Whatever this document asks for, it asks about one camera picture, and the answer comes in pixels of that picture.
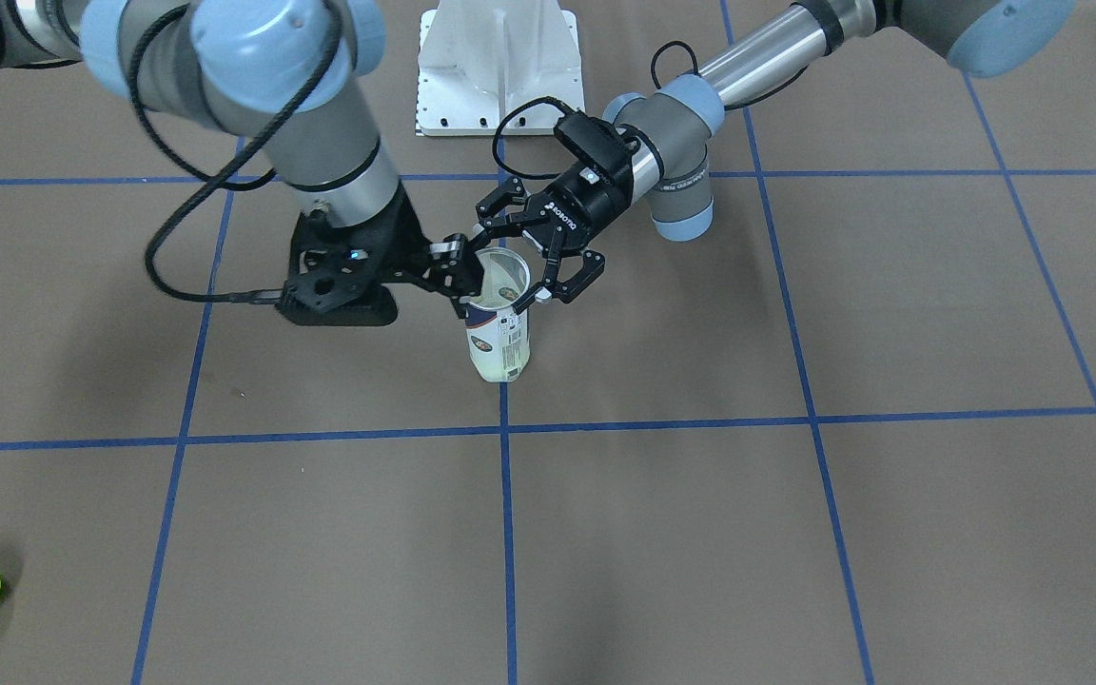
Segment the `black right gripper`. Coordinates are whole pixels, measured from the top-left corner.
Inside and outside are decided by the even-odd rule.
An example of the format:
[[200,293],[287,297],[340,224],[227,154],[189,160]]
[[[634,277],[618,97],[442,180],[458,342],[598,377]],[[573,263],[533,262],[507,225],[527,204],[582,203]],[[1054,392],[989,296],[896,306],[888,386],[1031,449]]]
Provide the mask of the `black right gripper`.
[[334,226],[326,208],[301,217],[301,274],[313,286],[369,286],[419,278],[421,289],[452,300],[478,298],[484,269],[469,237],[430,244],[402,183],[369,220]]

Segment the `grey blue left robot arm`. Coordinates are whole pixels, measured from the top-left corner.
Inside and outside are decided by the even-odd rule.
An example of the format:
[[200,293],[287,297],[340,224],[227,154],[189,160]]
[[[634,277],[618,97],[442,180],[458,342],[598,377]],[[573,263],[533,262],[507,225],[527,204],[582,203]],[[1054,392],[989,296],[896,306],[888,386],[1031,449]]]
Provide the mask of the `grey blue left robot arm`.
[[478,235],[450,260],[458,302],[479,302],[490,269],[482,249],[521,237],[543,256],[543,276],[514,299],[517,312],[539,299],[570,302],[600,277],[604,256],[590,247],[623,213],[651,199],[658,233],[690,240],[712,222],[706,145],[728,113],[791,85],[810,65],[848,39],[900,28],[954,69],[992,78],[1016,69],[1066,24],[1071,1],[794,1],[766,25],[706,64],[695,64],[652,95],[617,98],[600,117],[557,98],[526,109],[559,112],[553,136],[574,156],[560,174],[543,174],[530,194],[513,175],[479,201]]

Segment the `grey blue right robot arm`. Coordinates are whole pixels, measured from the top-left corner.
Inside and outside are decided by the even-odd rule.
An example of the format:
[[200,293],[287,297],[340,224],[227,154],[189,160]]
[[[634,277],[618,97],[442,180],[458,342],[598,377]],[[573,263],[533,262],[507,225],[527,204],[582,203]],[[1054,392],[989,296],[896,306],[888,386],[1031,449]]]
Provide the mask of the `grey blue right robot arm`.
[[[480,292],[464,237],[432,243],[359,88],[383,60],[373,1],[0,1],[0,68],[80,64],[129,101],[144,130],[162,112],[244,136],[246,148],[149,240],[144,264],[169,298],[277,306],[312,316],[386,313],[387,287],[412,284],[454,301]],[[197,294],[158,273],[157,252],[258,155],[263,183],[295,192],[300,216],[279,289]]]

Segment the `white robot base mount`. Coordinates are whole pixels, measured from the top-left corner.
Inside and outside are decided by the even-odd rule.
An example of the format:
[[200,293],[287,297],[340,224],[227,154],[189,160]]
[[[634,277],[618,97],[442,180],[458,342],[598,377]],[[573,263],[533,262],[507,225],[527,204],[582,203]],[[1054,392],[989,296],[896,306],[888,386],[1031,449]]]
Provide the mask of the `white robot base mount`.
[[415,133],[483,136],[536,98],[586,109],[578,19],[557,1],[439,1],[421,15]]

